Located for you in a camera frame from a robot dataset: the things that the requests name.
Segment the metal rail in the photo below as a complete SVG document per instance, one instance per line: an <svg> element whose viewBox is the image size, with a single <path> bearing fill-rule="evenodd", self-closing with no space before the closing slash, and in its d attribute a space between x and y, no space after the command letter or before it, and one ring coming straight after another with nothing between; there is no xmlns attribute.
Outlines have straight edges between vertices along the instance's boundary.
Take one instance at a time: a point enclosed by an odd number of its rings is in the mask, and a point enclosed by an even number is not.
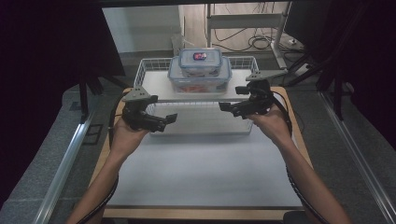
<svg viewBox="0 0 396 224"><path fill-rule="evenodd" d="M98 104L98 97L95 96L92 100L92 107L90 108L91 113L84 123L79 124L77 126L75 134L73 135L73 138L70 141L69 147L64 153L64 158L62 159L62 162L59 165L55 177L52 179L52 182L49 186L49 190L47 191L47 194L44 197L43 202L40 205L37 214L35 215L35 220L33 221L33 223L45 224L50 221L50 216L52 215L52 211L56 203L58 202L62 189L64 188L64 183L66 182L66 179L69 176L70 170L74 164L74 160L78 154L85 133L88 131L88 128L90 127L91 120L93 118L93 114L96 111L97 104Z"/></svg>
<svg viewBox="0 0 396 224"><path fill-rule="evenodd" d="M385 219L389 224L395 224L396 222L395 207L391 199L389 198L388 194L386 193L384 187L376 178L373 170L370 168L370 165L368 164L366 159L364 159L361 150L359 149L358 145L356 144L355 140L350 134L345 123L341 121L332 110L332 101L329 98L329 96L325 95L323 92L320 92L319 96L323 100L323 103L325 104L325 107L329 112L332 122L334 123L337 131L340 133L341 138L343 139L346 148L348 149L353 161L356 163L356 166L361 172L361 176L366 182L367 187L373 194L379 209L381 210L382 214L384 215Z"/></svg>

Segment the wooden table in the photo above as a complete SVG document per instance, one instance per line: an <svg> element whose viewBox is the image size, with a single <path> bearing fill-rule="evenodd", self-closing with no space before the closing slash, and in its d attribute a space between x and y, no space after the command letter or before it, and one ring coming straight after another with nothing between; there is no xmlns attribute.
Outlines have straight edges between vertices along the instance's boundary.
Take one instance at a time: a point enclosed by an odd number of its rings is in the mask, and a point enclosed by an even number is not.
<svg viewBox="0 0 396 224"><path fill-rule="evenodd" d="M281 87L273 87L272 91L279 92L285 97L286 103L289 106L290 119L293 126L293 134L297 147L308 161L308 153L305 148L304 140L300 133L296 118L289 101L289 97L285 89ZM121 114L124 103L120 102L116 114ZM109 152L108 137L102 148L101 155L96 164L92 180L97 176L102 168ZM172 219L239 219L239 220L281 220L284 213L289 210L273 210L273 209L210 209L210 208L191 208L191 207L131 207L131 208L107 208L104 217L124 217L124 218L172 218Z"/></svg>

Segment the person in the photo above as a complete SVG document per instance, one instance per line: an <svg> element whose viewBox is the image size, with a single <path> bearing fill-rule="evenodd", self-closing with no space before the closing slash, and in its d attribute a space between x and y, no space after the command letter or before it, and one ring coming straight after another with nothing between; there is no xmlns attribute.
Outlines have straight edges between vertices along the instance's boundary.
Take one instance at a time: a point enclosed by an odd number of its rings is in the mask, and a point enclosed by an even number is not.
<svg viewBox="0 0 396 224"><path fill-rule="evenodd" d="M278 147L283 160L290 171L294 182L305 199L329 223L352 223L342 205L337 202L330 190L318 177L312 167L292 141L282 112L276 105L272 105L265 115L248 115L262 132ZM113 144L106 162L81 198L74 211L67 219L67 223L77 223L97 206L110 192L118 172L128 158L139 146L148 131L133 131L123 119L115 125ZM306 210L306 216L312 223L320 221ZM98 212L88 223L100 223L104 209Z"/></svg>

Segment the white wall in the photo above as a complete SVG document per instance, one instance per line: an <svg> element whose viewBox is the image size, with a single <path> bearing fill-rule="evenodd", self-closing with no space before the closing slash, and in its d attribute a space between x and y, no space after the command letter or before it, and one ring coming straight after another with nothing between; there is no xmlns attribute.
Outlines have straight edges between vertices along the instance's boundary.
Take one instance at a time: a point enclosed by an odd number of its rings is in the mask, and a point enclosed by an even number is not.
<svg viewBox="0 0 396 224"><path fill-rule="evenodd" d="M119 53L171 50L173 34L182 32L179 6L104 8Z"/></svg>

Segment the human hand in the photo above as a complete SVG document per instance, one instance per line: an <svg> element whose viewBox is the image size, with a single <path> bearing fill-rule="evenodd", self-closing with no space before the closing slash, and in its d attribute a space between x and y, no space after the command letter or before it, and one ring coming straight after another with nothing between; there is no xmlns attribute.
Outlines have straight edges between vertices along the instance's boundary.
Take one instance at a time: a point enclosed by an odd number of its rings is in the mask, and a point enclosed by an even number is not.
<svg viewBox="0 0 396 224"><path fill-rule="evenodd" d="M121 160L126 160L140 145L148 130L135 131L120 118L114 126L113 143L110 155L115 155Z"/></svg>
<svg viewBox="0 0 396 224"><path fill-rule="evenodd" d="M253 120L262 132L267 135L275 145L280 146L285 141L291 140L286 121L279 107L273 104L265 115L247 115L248 119Z"/></svg>

